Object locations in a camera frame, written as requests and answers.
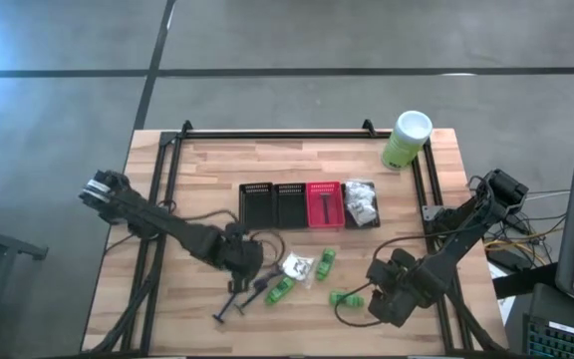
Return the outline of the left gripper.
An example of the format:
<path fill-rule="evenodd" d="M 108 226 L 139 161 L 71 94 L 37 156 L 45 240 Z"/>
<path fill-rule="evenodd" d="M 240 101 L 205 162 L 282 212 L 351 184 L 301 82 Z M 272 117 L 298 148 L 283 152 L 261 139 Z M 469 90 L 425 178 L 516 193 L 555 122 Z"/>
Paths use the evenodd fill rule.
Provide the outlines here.
<path fill-rule="evenodd" d="M 227 226 L 218 249 L 218 260 L 232 274 L 244 277 L 241 287 L 238 281 L 230 280 L 228 292 L 244 293 L 249 288 L 248 279 L 255 278 L 261 269 L 264 261 L 263 246 L 249 236 L 245 226 Z"/>

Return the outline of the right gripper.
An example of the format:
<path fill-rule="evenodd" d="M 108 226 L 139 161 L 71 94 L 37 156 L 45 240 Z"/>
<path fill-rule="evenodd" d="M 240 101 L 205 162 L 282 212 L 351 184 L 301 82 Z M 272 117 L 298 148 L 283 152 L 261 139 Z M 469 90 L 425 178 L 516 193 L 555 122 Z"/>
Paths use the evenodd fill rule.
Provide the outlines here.
<path fill-rule="evenodd" d="M 416 307 L 429 308 L 446 293 L 446 265 L 436 258 L 423 260 L 394 260 L 398 267 L 397 286 L 392 297 L 373 293 L 368 311 L 382 323 L 402 327 L 408 312 Z M 391 286 L 393 264 L 373 259 L 366 278 L 374 285 Z"/>

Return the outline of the green travel shampoo bottle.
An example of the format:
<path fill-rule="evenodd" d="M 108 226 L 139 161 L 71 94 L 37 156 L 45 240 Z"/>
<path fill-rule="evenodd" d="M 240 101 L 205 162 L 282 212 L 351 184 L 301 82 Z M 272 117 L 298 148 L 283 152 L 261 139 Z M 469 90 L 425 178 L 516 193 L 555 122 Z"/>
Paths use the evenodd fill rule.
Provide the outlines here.
<path fill-rule="evenodd" d="M 329 294 L 329 303 L 332 306 L 340 305 L 360 308 L 364 306 L 365 299 L 358 293 L 350 294 L 345 291 L 331 291 Z"/>
<path fill-rule="evenodd" d="M 288 276 L 283 277 L 266 295 L 265 304 L 273 305 L 278 303 L 293 287 L 295 281 Z"/>
<path fill-rule="evenodd" d="M 329 275 L 336 257 L 336 251 L 332 248 L 325 248 L 316 268 L 316 279 L 324 280 Z"/>

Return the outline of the black plastic slotted basket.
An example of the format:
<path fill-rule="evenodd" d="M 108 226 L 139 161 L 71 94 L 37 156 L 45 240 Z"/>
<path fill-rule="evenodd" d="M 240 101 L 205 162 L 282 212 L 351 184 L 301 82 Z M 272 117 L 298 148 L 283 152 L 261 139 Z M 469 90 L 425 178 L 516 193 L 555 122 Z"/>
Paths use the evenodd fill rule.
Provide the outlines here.
<path fill-rule="evenodd" d="M 346 190 L 345 183 L 346 183 L 346 182 L 344 182 L 344 183 L 341 184 L 341 188 L 342 188 L 342 189 L 341 189 L 341 194 L 342 194 L 342 203 L 343 203 L 343 215 L 345 216 L 345 224 L 344 224 L 344 226 L 345 226 L 347 229 L 367 229 L 367 228 L 377 228 L 377 227 L 380 227 L 380 226 L 381 226 L 381 218 L 380 218 L 380 211 L 379 211 L 379 205 L 378 205 L 378 197 L 377 197 L 377 191 L 376 191 L 375 184 L 374 184 L 372 181 L 365 181 L 365 180 L 348 180 L 348 181 L 366 182 L 366 183 L 368 183 L 368 184 L 372 187 L 372 189 L 373 189 L 373 190 L 375 191 L 375 193 L 376 193 L 376 196 L 375 196 L 374 199 L 373 199 L 373 205 L 374 205 L 375 209 L 377 210 L 378 215 L 377 215 L 377 218 L 376 218 L 374 221 L 369 222 L 369 223 L 367 223 L 367 224 L 365 224 L 365 225 L 362 225 L 362 226 L 357 226 L 357 224 L 355 223 L 355 221 L 354 221 L 352 215 L 350 214 L 350 212 L 349 212 L 349 210 L 348 210 L 348 208 L 347 208 L 347 204 L 346 204 L 346 202 L 345 202 L 345 199 L 346 199 L 346 198 L 345 198 L 345 190 Z"/>
<path fill-rule="evenodd" d="M 272 182 L 243 183 L 239 186 L 239 218 L 248 229 L 274 226 Z"/>
<path fill-rule="evenodd" d="M 306 185 L 303 182 L 276 183 L 273 186 L 274 223 L 279 229 L 308 226 Z"/>

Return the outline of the red plastic slotted basket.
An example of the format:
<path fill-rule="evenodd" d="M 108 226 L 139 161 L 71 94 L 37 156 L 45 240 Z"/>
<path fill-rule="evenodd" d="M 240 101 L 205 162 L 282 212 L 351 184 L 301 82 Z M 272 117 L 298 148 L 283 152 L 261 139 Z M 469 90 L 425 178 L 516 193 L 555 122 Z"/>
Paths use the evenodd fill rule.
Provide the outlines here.
<path fill-rule="evenodd" d="M 320 194 L 328 192 L 328 210 L 330 223 L 324 221 L 323 205 Z M 308 226 L 311 228 L 339 228 L 345 224 L 341 184 L 338 181 L 318 181 L 306 183 L 306 203 Z"/>

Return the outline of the white paper sheet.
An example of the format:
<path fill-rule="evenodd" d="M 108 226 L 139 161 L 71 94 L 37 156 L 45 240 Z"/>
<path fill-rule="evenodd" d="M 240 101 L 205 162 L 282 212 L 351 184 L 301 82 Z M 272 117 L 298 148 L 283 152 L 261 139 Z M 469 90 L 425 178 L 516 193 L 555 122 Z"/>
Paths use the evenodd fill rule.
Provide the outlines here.
<path fill-rule="evenodd" d="M 507 276 L 507 273 L 505 273 L 504 271 L 502 271 L 499 267 L 495 266 L 492 263 L 488 263 L 488 268 L 490 271 L 490 275 L 492 279 L 497 279 L 500 277 L 504 277 Z M 512 310 L 512 306 L 513 303 L 515 301 L 515 297 L 514 296 L 509 296 L 509 297 L 505 297 L 505 298 L 498 298 L 497 299 L 497 304 L 500 310 L 500 315 L 501 315 L 501 319 L 502 319 L 502 323 L 506 324 L 508 317 L 510 315 L 510 312 Z"/>

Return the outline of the black power adapter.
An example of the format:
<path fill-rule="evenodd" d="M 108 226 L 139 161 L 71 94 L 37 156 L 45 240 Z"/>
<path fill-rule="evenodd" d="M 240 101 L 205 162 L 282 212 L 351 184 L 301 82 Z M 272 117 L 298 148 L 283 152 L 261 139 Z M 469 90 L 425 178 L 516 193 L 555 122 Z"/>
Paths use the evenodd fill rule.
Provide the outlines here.
<path fill-rule="evenodd" d="M 501 223 L 511 229 L 516 230 L 518 233 L 524 235 L 529 235 L 531 233 L 528 220 L 526 218 L 520 217 L 517 214 L 509 214 L 502 220 Z"/>

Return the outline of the green wipes canister white lid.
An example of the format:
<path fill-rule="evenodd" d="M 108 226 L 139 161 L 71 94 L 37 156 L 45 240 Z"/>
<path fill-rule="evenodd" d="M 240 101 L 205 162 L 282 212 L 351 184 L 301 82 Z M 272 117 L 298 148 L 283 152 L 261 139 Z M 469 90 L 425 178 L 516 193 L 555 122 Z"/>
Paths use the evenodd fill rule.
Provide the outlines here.
<path fill-rule="evenodd" d="M 384 166 L 400 169 L 408 166 L 431 137 L 431 119 L 419 111 L 399 115 L 381 155 Z"/>

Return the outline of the backlit keyboard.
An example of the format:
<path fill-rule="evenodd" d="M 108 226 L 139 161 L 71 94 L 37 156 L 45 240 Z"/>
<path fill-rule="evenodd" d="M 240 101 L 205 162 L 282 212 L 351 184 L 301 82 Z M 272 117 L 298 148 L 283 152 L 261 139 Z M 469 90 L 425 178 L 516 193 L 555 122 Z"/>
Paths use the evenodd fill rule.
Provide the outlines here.
<path fill-rule="evenodd" d="M 523 352 L 534 357 L 574 359 L 574 327 L 525 314 Z"/>

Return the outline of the grey metal bracket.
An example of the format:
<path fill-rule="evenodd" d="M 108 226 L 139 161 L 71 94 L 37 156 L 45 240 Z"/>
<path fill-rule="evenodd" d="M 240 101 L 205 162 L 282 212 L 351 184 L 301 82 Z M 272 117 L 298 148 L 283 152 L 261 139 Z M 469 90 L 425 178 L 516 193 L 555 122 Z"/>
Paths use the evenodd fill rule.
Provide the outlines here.
<path fill-rule="evenodd" d="M 431 222 L 435 220 L 440 220 L 446 215 L 448 207 L 443 205 L 423 205 L 422 206 L 422 216 L 423 220 L 426 222 Z"/>

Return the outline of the black aluminium rig frame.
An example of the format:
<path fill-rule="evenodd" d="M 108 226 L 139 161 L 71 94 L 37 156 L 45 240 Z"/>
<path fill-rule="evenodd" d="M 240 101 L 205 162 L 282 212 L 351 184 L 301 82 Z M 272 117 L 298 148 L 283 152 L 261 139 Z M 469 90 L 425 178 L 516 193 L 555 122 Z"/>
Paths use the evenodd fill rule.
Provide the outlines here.
<path fill-rule="evenodd" d="M 381 226 L 375 229 L 285 230 L 270 245 L 318 256 L 333 248 L 330 276 L 292 289 L 275 305 L 253 301 L 240 315 L 235 309 L 219 324 L 212 315 L 226 302 L 228 274 L 192 258 L 175 240 L 139 244 L 125 228 L 114 227 L 91 307 L 82 349 L 90 352 L 126 308 L 139 259 L 162 257 L 153 305 L 140 308 L 133 339 L 118 351 L 145 356 L 291 356 L 350 357 L 439 355 L 447 345 L 472 342 L 452 305 L 417 309 L 402 327 L 375 325 L 365 308 L 333 309 L 334 290 L 359 290 L 375 257 L 397 247 L 415 256 L 427 251 L 421 208 L 438 201 L 458 206 L 468 197 L 467 176 L 454 130 L 436 129 L 431 152 L 420 155 L 417 170 L 391 170 L 381 161 L 386 130 L 191 130 L 163 150 L 161 184 L 172 189 L 180 216 L 206 214 L 224 224 L 238 211 L 243 183 L 271 181 L 370 180 L 375 184 Z"/>

